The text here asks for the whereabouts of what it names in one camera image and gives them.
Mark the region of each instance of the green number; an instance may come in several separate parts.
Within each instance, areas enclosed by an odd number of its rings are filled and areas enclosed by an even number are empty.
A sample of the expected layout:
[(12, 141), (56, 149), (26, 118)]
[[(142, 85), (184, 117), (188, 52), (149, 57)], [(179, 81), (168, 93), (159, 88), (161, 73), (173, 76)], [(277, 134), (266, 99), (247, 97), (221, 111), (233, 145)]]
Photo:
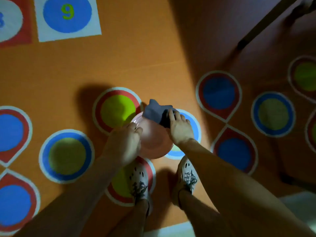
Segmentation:
[(64, 15), (63, 18), (66, 19), (66, 20), (70, 20), (74, 17), (74, 8), (72, 7), (72, 5), (70, 4), (65, 4), (61, 7), (61, 11), (65, 14), (68, 14), (68, 15)]

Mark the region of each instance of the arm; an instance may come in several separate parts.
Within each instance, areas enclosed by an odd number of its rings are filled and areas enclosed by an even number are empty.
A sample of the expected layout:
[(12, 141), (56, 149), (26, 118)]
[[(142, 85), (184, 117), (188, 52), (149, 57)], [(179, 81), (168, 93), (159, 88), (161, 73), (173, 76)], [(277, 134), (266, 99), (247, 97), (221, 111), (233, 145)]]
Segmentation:
[(112, 177), (137, 157), (142, 131), (135, 123), (114, 130), (93, 167), (15, 236), (79, 236)]
[(196, 140), (184, 116), (170, 111), (171, 135), (197, 171), (208, 196), (236, 236), (315, 236), (283, 203), (250, 176)]

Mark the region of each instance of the chair leg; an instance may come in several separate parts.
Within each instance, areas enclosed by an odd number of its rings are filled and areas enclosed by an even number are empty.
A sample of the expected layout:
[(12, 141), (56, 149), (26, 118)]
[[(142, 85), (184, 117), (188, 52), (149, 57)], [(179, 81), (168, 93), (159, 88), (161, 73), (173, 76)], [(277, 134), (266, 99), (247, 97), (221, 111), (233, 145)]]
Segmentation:
[(238, 50), (242, 50), (257, 35), (259, 35), (268, 25), (277, 19), (286, 9), (297, 0), (281, 0), (239, 43)]

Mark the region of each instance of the orange floor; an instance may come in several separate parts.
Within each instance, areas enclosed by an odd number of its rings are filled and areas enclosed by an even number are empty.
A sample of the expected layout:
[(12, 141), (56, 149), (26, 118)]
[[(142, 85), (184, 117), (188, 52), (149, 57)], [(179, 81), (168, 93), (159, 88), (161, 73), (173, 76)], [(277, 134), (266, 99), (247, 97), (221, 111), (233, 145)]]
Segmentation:
[[(44, 43), (38, 42), (31, 9), (33, 42), (0, 49), (0, 106), (24, 110), (33, 124), (29, 146), (10, 169), (34, 182), (41, 195), (40, 209), (45, 208), (68, 185), (51, 182), (42, 174), (38, 156), (43, 142), (56, 131), (79, 130), (92, 140), (98, 157), (107, 137), (93, 123), (91, 110), (100, 93), (110, 87), (131, 89), (145, 104), (156, 99), (192, 113), (202, 129), (201, 143), (209, 149), (225, 124), (199, 107), (195, 87), (206, 72), (223, 70), (235, 76), (243, 90), (241, 105), (229, 124), (256, 143), (259, 164), (252, 176), (277, 197), (301, 190), (280, 181), (280, 168), (316, 184), (315, 153), (304, 137), (314, 104), (297, 95), (287, 81), (293, 59), (316, 54), (316, 13), (284, 31), (281, 23), (290, 8), (241, 53), (233, 52), (278, 1), (97, 0), (102, 35)], [(268, 138), (252, 123), (252, 102), (264, 91), (281, 92), (295, 106), (296, 124), (283, 138)], [(187, 221), (168, 195), (167, 175), (176, 171), (179, 161), (162, 157), (152, 162), (157, 183), (146, 231)], [(195, 195), (212, 205), (201, 184)], [(82, 236), (103, 235), (130, 210), (104, 195)]]

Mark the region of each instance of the blue circle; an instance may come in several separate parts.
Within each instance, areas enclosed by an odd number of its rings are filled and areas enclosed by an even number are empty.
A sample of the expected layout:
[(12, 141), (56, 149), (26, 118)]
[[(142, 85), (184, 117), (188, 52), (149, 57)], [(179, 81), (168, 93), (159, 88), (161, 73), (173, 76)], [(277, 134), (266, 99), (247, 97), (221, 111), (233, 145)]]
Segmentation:
[[(69, 13), (62, 12), (65, 4), (73, 7), (72, 18)], [(69, 12), (70, 7), (66, 6), (65, 10)], [(72, 33), (83, 29), (89, 23), (91, 15), (92, 8), (88, 0), (47, 0), (43, 11), (46, 23), (62, 33)]]
[(23, 123), (13, 115), (0, 115), (0, 152), (16, 147), (23, 138)]
[(0, 225), (7, 227), (20, 223), (31, 208), (30, 194), (19, 185), (0, 189)]
[[(180, 111), (180, 114), (181, 115), (184, 115), (184, 117), (190, 121), (191, 123), (191, 126), (192, 126), (192, 129), (193, 129), (193, 134), (194, 134), (194, 139), (196, 139), (197, 141), (199, 140), (199, 127), (198, 125), (196, 124), (196, 121), (193, 120), (193, 118), (183, 112)], [(183, 151), (174, 151), (174, 150), (171, 150), (169, 151), (168, 155), (170, 156), (173, 156), (173, 157), (182, 157), (184, 156), (184, 152)]]
[[(64, 139), (64, 138), (74, 138), (76, 140), (79, 140), (82, 145), (84, 146), (86, 150), (86, 159), (83, 163), (83, 166), (81, 167), (80, 170), (78, 170), (76, 173), (73, 173), (71, 175), (62, 175), (60, 173), (55, 172), (49, 165), (49, 151), (51, 150), (51, 147), (59, 140)], [(57, 180), (63, 180), (63, 181), (68, 181), (68, 180), (73, 180), (81, 176), (88, 168), (92, 160), (92, 150), (90, 147), (89, 142), (82, 136), (77, 133), (73, 132), (65, 132), (58, 134), (57, 136), (54, 136), (52, 139), (49, 140), (47, 145), (44, 147), (43, 155), (41, 156), (42, 161), (43, 161), (43, 166), (45, 170), (48, 172), (50, 176)]]
[(251, 163), (251, 150), (244, 140), (231, 138), (224, 140), (216, 151), (219, 158), (245, 171)]
[[(285, 105), (285, 107), (288, 111), (289, 121), (282, 129), (272, 130), (261, 123), (261, 121), (259, 119), (259, 108), (260, 108), (260, 105), (267, 99), (277, 99)], [(289, 101), (287, 99), (285, 99), (282, 95), (280, 95), (278, 93), (267, 93), (267, 94), (260, 96), (256, 100), (256, 102), (254, 103), (253, 118), (254, 118), (254, 121), (255, 121), (256, 125), (258, 126), (258, 128), (261, 129), (264, 133), (266, 133), (268, 135), (282, 135), (282, 134), (286, 133), (287, 131), (289, 131), (291, 129), (291, 127), (293, 126), (294, 112), (293, 112), (292, 106), (289, 103)]]
[(205, 102), (216, 110), (230, 107), (235, 100), (235, 86), (228, 78), (218, 76), (208, 79), (203, 86)]

